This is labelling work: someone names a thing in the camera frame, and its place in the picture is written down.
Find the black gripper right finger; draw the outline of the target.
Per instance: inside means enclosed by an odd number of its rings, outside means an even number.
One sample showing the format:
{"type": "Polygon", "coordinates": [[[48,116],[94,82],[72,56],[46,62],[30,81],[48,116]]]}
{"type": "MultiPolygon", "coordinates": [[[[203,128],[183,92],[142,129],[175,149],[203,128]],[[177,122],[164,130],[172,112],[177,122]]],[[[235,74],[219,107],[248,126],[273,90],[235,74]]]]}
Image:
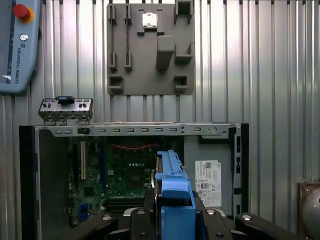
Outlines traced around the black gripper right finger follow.
{"type": "Polygon", "coordinates": [[[205,208],[197,192],[195,229],[197,240],[301,240],[302,237],[252,213],[240,213],[234,220],[218,209],[205,208]]]}

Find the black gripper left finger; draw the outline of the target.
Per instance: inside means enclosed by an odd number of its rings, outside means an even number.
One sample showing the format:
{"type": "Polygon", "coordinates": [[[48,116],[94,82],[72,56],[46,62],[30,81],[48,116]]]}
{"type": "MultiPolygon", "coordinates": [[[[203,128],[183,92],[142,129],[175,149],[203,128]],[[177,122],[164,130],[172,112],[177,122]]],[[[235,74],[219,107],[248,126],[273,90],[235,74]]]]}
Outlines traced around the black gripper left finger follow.
{"type": "Polygon", "coordinates": [[[102,211],[63,235],[65,240],[157,240],[153,189],[146,191],[143,207],[129,208],[123,216],[102,211]]]}

